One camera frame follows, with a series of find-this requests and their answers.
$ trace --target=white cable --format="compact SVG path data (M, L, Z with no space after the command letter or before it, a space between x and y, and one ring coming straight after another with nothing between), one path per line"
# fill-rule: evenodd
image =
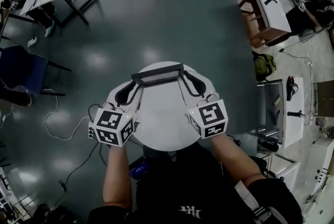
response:
M5 114L5 115L2 117L2 120L3 120L3 121L2 121L2 124L1 124L0 128L4 126L6 118L7 118L9 115L11 115L12 113L13 113L13 114L16 114L16 110L15 110L15 108L14 108L14 104L13 104L13 103L12 103L12 105L11 105L10 112L7 113L7 114Z
M55 91L54 91L53 89L51 89L51 88L49 88L49 89L44 89L44 90L50 90L50 91L52 91L53 93L55 93ZM60 138L60 137L57 137L57 136L52 135L52 134L50 133L50 131L49 131L47 125L46 125L46 120L47 120L47 118L48 118L51 114L54 114L54 113L58 112L58 107L59 107L58 97L57 97L57 96L55 96L55 97L56 97L56 101L57 101L57 108L56 108L56 110L55 110L54 112L50 112L50 113L48 113L48 114L46 115L46 117L45 117L45 119L44 119L44 125L45 125L45 128L46 128L46 130L47 130L49 136L51 136L51 137L53 137L53 138L57 138L57 139L60 139L60 140L70 140L70 139L73 138L73 136L74 136L74 134L75 134L75 131L77 131L77 129L78 129L78 127L80 126L80 124L82 123L82 121L83 121L85 118L88 118L88 119L89 119L89 117L88 117L88 116L84 116L83 118L81 118L79 124L78 124L78 125L76 126L76 128L73 130L73 132L72 132L70 138Z

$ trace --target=white cube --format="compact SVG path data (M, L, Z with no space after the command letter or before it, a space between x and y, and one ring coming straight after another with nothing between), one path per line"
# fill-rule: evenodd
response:
M99 108L93 128L99 142L122 147L134 132L133 115Z
M188 116L191 125L203 139L225 132L229 121L223 100L189 109Z

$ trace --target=blue chair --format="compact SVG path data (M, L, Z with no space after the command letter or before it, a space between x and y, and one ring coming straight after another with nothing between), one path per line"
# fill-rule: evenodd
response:
M63 93L53 93L53 92L47 92L43 91L47 87L43 86L44 79L46 76L47 67L53 66L59 69L63 69L65 71L71 72L70 69L55 64L51 61L48 61L46 58L43 58L41 56L30 54L33 60L33 67L30 75L26 78L25 83L22 85L30 91L31 94L33 94L35 97L39 97L40 94L42 95L52 95L52 96L65 96Z
M15 45L1 49L0 79L8 88L24 86L35 97L39 95L65 96L63 93L44 91L48 66L71 72L70 69L48 61L41 56L28 53L23 47Z

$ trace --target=white circular tabletop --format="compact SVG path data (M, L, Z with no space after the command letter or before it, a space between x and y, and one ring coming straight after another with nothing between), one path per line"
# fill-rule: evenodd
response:
M154 63L140 72L175 64L178 63ZM196 72L189 66L184 65L184 68ZM183 149L200 138L188 123L186 111L178 82L145 88L137 119L140 124L134 136L141 143L155 150Z

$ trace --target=green backpack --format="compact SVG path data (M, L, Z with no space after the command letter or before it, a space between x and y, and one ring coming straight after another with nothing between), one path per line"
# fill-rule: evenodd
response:
M253 53L253 61L255 66L256 80L263 81L267 76L276 71L276 64L273 57L268 54Z

